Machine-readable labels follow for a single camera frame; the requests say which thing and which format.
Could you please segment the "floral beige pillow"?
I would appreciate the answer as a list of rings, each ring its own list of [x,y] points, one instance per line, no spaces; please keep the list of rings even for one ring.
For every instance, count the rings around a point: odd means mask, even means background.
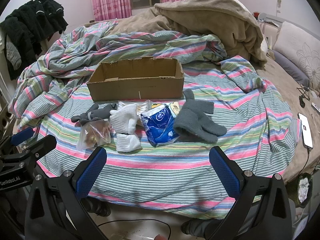
[[[300,27],[283,22],[273,49],[294,63],[310,80],[310,88],[319,92],[319,40]]]

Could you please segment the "beige fleece blanket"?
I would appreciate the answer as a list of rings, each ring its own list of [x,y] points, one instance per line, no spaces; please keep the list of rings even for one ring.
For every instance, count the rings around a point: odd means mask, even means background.
[[[260,66],[267,63],[264,40],[254,16],[238,0],[182,0],[157,3],[135,16],[120,19],[112,34],[161,30],[185,35],[216,35],[229,56],[239,55]]]

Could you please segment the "blue tissue pack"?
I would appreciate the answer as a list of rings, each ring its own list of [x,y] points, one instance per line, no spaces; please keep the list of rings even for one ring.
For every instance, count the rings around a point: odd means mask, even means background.
[[[153,147],[171,144],[178,139],[179,135],[173,128],[175,118],[169,106],[160,105],[143,112],[140,116],[147,139]]]

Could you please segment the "dark grey socks pair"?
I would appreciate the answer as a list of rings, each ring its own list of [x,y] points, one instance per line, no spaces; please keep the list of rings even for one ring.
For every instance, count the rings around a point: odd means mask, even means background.
[[[108,104],[104,108],[99,108],[95,103],[85,113],[71,117],[71,122],[76,126],[84,126],[88,122],[108,119],[111,110],[117,110],[116,103]]]

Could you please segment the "cartoon bear tissue pack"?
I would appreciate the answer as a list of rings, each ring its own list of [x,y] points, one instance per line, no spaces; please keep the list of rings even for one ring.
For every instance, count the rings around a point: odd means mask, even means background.
[[[156,107],[158,107],[160,105],[162,105],[162,103],[152,103],[151,104],[151,109],[156,108]],[[166,105],[169,106],[169,109],[171,111],[172,116],[174,118],[176,118],[176,116],[180,112],[180,105],[179,105],[178,101],[166,103]]]

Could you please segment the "white socks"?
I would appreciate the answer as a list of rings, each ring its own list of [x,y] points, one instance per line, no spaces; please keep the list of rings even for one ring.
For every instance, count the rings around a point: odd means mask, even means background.
[[[120,153],[141,149],[141,142],[136,135],[137,105],[125,105],[118,110],[110,110],[110,123],[116,132],[116,150]]]

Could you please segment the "black clothes pile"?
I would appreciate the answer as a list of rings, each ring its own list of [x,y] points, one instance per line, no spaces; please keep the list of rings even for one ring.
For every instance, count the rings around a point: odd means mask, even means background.
[[[67,26],[64,8],[55,0],[31,0],[9,14],[1,22],[1,31],[10,79],[17,79],[36,61],[42,41],[63,33]]]

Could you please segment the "brown cardboard box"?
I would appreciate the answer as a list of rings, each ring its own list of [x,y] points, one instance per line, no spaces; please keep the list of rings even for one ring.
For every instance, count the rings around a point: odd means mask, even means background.
[[[178,60],[153,57],[102,62],[87,83],[93,101],[177,99],[183,85]]]

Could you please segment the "grey pillow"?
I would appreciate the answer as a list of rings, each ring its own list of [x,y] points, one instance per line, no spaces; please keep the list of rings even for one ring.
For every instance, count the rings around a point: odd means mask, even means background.
[[[279,64],[287,74],[289,74],[299,85],[309,87],[310,80],[304,72],[281,53],[275,50],[272,52],[274,53],[276,63]]]

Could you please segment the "clear plastic snack bag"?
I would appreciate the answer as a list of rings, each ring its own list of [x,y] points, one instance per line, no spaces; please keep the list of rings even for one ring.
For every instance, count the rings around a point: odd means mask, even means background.
[[[90,121],[80,129],[79,140],[76,148],[86,150],[103,146],[111,142],[111,125],[107,120]]]

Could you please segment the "cotton swab bag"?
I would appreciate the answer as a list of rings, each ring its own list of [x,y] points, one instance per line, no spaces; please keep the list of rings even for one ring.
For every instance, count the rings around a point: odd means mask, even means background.
[[[136,112],[138,116],[137,125],[143,127],[143,122],[140,115],[143,112],[149,111],[151,109],[151,101],[150,100],[139,101],[139,102],[118,101],[118,110],[122,109],[127,105],[136,105]]]

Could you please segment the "striped pastel duvet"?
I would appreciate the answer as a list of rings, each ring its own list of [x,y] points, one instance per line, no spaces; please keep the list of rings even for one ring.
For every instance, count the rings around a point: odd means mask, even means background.
[[[115,103],[108,117],[107,161],[90,190],[114,204],[194,218],[223,218],[234,204],[209,162],[219,146],[244,170],[284,172],[301,136],[276,87],[213,34],[177,31],[114,34],[117,21],[61,36],[21,73],[9,112],[19,131],[51,134],[56,147],[39,160],[55,177],[93,151],[80,147],[95,102]]]

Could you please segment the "grey fuzzy gloves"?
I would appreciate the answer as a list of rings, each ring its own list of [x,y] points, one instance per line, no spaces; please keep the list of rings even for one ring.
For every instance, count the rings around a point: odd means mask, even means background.
[[[214,113],[214,103],[196,100],[191,89],[184,92],[185,103],[176,116],[173,128],[183,136],[194,135],[208,143],[217,143],[218,137],[227,133],[227,128],[221,126],[207,115]]]

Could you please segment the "white smartphone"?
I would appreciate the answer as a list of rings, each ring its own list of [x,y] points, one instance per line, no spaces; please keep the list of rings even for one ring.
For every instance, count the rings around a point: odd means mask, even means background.
[[[313,149],[313,141],[308,118],[302,113],[298,113],[298,118],[302,124],[303,145],[305,148]]]

